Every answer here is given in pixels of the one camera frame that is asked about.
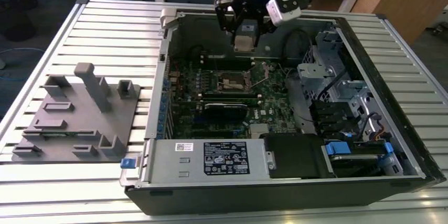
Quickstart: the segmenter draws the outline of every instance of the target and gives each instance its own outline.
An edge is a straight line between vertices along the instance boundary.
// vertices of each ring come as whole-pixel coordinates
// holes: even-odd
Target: gray post
[[[97,76],[94,74],[95,66],[93,63],[81,62],[75,68],[75,75],[83,79],[86,89],[97,103],[102,112],[111,110],[111,104],[107,100],[107,94],[101,87]]]

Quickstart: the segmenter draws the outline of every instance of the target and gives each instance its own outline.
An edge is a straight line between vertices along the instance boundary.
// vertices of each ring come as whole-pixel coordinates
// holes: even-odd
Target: gray base plate
[[[42,149],[41,156],[22,157],[17,154],[13,156],[13,161],[25,163],[97,163],[97,162],[119,162],[127,152],[127,144],[130,140],[131,127],[134,115],[138,105],[138,97],[141,93],[141,86],[134,85],[137,92],[137,99],[121,99],[118,92],[118,85],[110,85],[109,101],[113,110],[102,113],[87,90],[85,84],[73,84],[73,87],[63,88],[67,99],[63,98],[57,101],[47,95],[39,111],[34,118],[37,120],[57,120],[63,119],[67,122],[67,128],[57,131],[81,131],[98,130],[107,139],[113,142],[115,136],[119,137],[125,146],[123,155],[109,157],[99,150],[99,140],[83,140],[73,136],[49,137],[46,140],[29,141],[26,138],[18,146],[37,145]],[[47,112],[43,108],[47,103],[70,101],[75,106],[74,111],[70,112]],[[78,157],[73,153],[74,145],[93,145],[98,150],[97,156]]]

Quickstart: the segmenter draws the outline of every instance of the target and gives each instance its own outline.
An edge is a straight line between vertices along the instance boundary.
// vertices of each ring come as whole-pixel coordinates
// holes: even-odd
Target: black plastic cover
[[[271,178],[333,178],[322,146],[325,139],[315,134],[270,133],[265,146],[274,153],[277,169]]]

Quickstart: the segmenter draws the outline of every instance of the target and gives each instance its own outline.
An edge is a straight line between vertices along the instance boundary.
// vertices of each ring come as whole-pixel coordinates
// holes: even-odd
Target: green circuit board
[[[250,138],[251,124],[270,132],[297,132],[286,88],[286,74],[270,61],[254,61],[246,71],[203,70],[179,60],[171,66],[173,113],[177,139]],[[203,117],[206,104],[245,104],[241,120],[215,122]]]

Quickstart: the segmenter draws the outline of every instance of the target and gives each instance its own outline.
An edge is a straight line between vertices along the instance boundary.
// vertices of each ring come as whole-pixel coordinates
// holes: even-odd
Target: barcode sticker
[[[194,151],[194,143],[177,143],[178,152],[193,152]]]

